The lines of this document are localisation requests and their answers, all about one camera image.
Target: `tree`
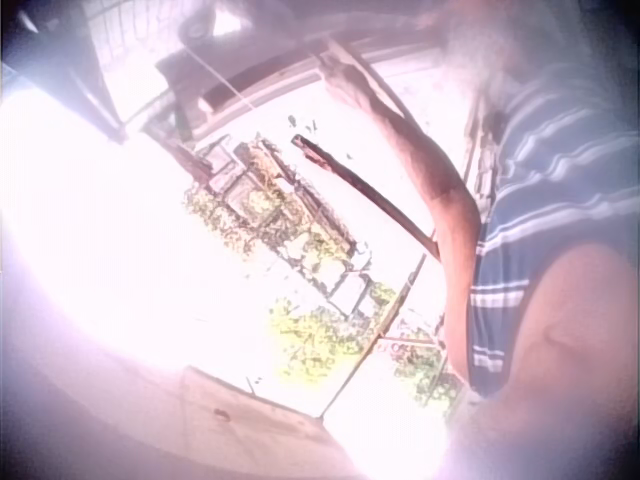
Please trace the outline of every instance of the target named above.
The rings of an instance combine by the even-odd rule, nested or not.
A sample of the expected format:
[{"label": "tree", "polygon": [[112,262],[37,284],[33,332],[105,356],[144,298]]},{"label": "tree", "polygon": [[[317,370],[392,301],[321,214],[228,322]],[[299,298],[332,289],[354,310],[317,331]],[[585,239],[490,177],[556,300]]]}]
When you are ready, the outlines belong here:
[{"label": "tree", "polygon": [[281,298],[271,309],[270,322],[287,359],[280,373],[297,383],[318,383],[362,352],[357,336],[341,328],[342,317],[326,307],[296,315],[292,302]]},{"label": "tree", "polygon": [[[428,333],[421,328],[414,328],[410,335],[414,339],[428,338]],[[440,402],[447,410],[455,400],[461,384],[458,378],[445,370],[440,373],[440,365],[444,352],[435,348],[424,348],[410,345],[396,345],[393,349],[393,359],[396,362],[396,377],[402,379],[414,400],[427,406],[431,401]]]}]

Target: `bright light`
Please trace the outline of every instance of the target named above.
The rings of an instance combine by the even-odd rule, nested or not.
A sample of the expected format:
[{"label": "bright light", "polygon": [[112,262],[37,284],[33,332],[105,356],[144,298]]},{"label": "bright light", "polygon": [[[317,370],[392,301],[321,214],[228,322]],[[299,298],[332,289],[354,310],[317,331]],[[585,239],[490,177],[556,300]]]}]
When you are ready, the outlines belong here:
[{"label": "bright light", "polygon": [[213,26],[213,36],[219,37],[231,32],[237,32],[242,28],[242,20],[224,10],[216,12],[216,22]]},{"label": "bright light", "polygon": [[144,136],[109,143],[37,90],[0,111],[3,227],[83,332],[153,366],[188,362],[179,251],[189,178]]},{"label": "bright light", "polygon": [[382,354],[369,357],[324,425],[372,480],[431,478],[448,441],[442,416],[412,401]]}]

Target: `wooden beam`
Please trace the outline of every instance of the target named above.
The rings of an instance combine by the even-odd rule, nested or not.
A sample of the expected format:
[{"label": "wooden beam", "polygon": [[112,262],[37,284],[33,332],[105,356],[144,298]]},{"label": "wooden beam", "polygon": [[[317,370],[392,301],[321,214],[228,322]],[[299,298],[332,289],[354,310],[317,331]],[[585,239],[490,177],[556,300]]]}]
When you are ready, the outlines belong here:
[{"label": "wooden beam", "polygon": [[351,185],[370,202],[376,205],[380,210],[391,217],[395,222],[405,229],[413,238],[438,261],[440,261],[440,252],[438,244],[427,236],[413,221],[407,217],[398,207],[393,205],[389,200],[382,196],[375,188],[365,182],[358,175],[353,173],[347,167],[338,162],[330,154],[322,150],[315,143],[307,140],[302,135],[296,135],[291,140],[296,147],[302,150],[304,156],[320,168],[337,175],[346,183]]}]

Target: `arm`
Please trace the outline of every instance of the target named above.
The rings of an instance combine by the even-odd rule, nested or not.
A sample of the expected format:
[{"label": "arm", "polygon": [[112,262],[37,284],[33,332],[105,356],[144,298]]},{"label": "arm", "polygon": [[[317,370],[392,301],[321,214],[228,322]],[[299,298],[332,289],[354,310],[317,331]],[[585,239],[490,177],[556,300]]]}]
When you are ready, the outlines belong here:
[{"label": "arm", "polygon": [[466,307],[475,267],[480,215],[446,154],[378,99],[354,67],[323,70],[330,93],[365,112],[392,146],[431,212],[447,284],[444,335],[451,365],[467,378]]}]

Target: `metal bar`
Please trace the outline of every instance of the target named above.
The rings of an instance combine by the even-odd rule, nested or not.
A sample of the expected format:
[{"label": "metal bar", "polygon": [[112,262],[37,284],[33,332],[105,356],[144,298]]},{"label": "metal bar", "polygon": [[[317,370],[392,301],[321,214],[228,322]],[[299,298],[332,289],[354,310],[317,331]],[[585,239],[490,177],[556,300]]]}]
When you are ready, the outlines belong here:
[{"label": "metal bar", "polygon": [[427,400],[426,400],[426,404],[428,405],[429,402],[431,401],[431,397],[433,396],[433,392],[436,391],[436,387],[438,386],[438,381],[440,380],[440,377],[442,376],[442,374],[444,373],[444,367],[447,366],[447,354],[445,353],[442,357],[442,360],[440,360],[440,366],[438,367],[438,373],[433,377],[433,379],[431,380],[431,383],[429,384],[429,393],[427,393]]},{"label": "metal bar", "polygon": [[104,6],[104,2],[101,1],[100,4],[102,5],[102,8],[100,10],[98,10],[96,13],[94,13],[93,15],[91,15],[87,20],[93,20],[94,18],[98,18],[100,15],[104,15],[105,13],[110,12],[111,10],[113,10],[114,8],[118,8],[120,5],[122,5],[123,3],[126,2],[132,2],[133,0],[121,0],[120,2],[114,2],[111,5],[109,5],[108,7]]},{"label": "metal bar", "polygon": [[411,339],[411,338],[398,338],[398,337],[382,337],[380,339],[381,342],[390,342],[390,343],[399,343],[402,345],[410,345],[414,347],[434,347],[440,348],[437,343],[434,343],[433,340],[419,340],[419,339]]},{"label": "metal bar", "polygon": [[384,320],[378,327],[378,330],[376,331],[375,335],[369,341],[369,344],[362,352],[362,355],[360,355],[360,358],[354,365],[351,372],[349,372],[349,375],[347,375],[347,378],[345,378],[344,382],[342,382],[342,384],[340,385],[340,388],[338,388],[338,390],[333,395],[333,397],[331,398],[327,406],[324,408],[324,410],[322,410],[322,413],[320,414],[321,419],[324,418],[327,411],[335,403],[335,401],[338,399],[340,394],[347,387],[347,385],[349,384],[351,379],[355,376],[355,374],[358,372],[358,370],[360,370],[360,367],[362,367],[362,364],[364,363],[364,361],[369,357],[374,347],[376,346],[376,343],[378,343],[378,340],[384,337],[389,331],[389,329],[391,328],[391,326],[393,325],[394,321],[398,316],[398,312],[400,311],[400,308],[402,308],[402,305],[404,305],[404,302],[407,300],[407,297],[409,296],[409,292],[413,287],[413,283],[415,282],[415,279],[418,277],[418,275],[420,275],[420,271],[422,270],[422,267],[424,266],[426,259],[427,259],[427,255],[422,254],[422,257],[420,257],[420,261],[418,262],[416,269],[413,272],[411,272],[404,287],[402,287],[402,290],[400,291],[400,293],[398,293],[398,296],[396,297],[396,299],[390,304],[389,310],[387,311],[387,314]]}]

